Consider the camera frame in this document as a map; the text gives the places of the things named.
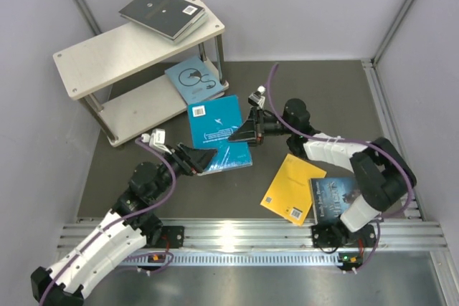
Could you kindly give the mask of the black shiny book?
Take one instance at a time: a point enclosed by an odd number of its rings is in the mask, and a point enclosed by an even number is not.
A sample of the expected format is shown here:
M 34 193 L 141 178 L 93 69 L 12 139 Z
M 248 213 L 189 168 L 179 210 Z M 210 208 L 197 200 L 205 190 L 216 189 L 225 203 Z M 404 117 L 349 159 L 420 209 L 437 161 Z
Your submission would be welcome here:
M 118 13 L 172 42 L 180 42 L 207 20 L 206 9 L 187 0 L 132 0 Z

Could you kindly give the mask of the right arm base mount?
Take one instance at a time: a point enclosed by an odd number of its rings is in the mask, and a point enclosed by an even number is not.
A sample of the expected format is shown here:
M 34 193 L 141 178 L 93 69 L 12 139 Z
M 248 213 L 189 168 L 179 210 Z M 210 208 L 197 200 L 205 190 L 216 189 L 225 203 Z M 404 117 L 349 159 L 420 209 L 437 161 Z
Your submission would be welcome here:
M 371 224 L 352 232 L 341 220 L 311 227 L 313 247 L 325 252 L 338 249 L 370 248 L 376 244 L 377 234 Z

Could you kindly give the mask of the light blue cat book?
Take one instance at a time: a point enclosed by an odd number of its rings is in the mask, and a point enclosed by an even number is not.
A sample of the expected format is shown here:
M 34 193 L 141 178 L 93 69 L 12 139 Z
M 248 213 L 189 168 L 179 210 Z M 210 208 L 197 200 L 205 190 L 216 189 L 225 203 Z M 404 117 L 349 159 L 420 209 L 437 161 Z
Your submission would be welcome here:
M 198 57 L 190 57 L 165 70 L 187 105 L 209 100 L 223 92 L 218 77 Z

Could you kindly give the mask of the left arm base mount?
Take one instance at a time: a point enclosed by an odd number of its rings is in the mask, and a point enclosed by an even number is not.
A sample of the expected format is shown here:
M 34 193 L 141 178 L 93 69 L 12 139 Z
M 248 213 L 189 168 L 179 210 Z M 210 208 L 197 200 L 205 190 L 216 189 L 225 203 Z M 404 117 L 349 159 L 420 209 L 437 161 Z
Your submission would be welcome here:
M 154 249 L 180 249 L 183 244 L 183 226 L 163 226 L 148 242 L 149 247 Z

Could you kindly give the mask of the blue paperback book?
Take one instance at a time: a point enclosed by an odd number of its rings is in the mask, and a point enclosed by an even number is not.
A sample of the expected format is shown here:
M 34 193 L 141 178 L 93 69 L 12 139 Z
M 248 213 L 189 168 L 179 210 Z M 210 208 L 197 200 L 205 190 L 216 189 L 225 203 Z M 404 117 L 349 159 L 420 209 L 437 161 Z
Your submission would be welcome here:
M 193 147 L 217 150 L 216 156 L 204 170 L 205 174 L 252 165 L 248 144 L 228 141 L 242 125 L 240 104 L 236 95 L 191 104 L 187 112 Z

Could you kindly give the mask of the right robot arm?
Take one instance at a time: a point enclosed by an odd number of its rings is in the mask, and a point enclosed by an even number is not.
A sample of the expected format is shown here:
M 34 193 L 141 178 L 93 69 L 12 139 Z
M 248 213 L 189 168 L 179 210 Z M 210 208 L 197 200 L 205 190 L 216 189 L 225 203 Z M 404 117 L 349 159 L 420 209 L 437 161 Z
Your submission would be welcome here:
M 304 101 L 289 99 L 283 114 L 265 110 L 250 97 L 250 113 L 229 141 L 256 146 L 270 135 L 287 135 L 291 153 L 309 161 L 328 163 L 354 174 L 361 191 L 340 215 L 334 229 L 336 241 L 351 246 L 361 237 L 361 228 L 383 214 L 404 195 L 413 192 L 415 174 L 390 140 L 380 137 L 372 142 L 351 141 L 316 130 Z

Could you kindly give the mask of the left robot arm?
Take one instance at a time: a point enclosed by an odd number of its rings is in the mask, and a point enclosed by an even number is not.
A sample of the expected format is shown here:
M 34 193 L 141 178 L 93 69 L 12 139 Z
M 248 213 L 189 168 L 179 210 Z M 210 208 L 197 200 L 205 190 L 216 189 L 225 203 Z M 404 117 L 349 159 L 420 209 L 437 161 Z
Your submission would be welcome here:
M 124 259 L 139 249 L 156 246 L 162 237 L 162 222 L 154 211 L 172 196 L 181 176 L 204 172 L 217 149 L 196 149 L 179 143 L 136 144 L 160 162 L 138 164 L 102 221 L 71 252 L 50 267 L 31 274 L 32 295 L 40 305 L 83 305 L 94 287 Z

